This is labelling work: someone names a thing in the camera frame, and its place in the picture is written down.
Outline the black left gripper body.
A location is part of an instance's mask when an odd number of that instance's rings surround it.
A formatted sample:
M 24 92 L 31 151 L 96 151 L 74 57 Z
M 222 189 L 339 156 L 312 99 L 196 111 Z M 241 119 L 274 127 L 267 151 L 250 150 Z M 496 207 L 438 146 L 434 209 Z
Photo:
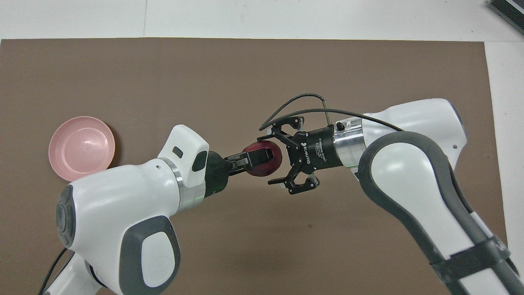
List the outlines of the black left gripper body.
M 228 184 L 230 164 L 215 151 L 208 152 L 204 198 L 223 191 Z

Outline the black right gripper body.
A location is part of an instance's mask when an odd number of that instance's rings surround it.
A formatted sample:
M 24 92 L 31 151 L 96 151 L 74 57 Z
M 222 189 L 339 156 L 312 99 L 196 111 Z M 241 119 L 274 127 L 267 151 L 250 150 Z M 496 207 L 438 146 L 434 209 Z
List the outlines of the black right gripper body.
M 291 140 L 298 146 L 287 147 L 291 165 L 300 165 L 300 170 L 322 170 L 342 166 L 334 146 L 334 126 L 310 132 L 296 132 Z

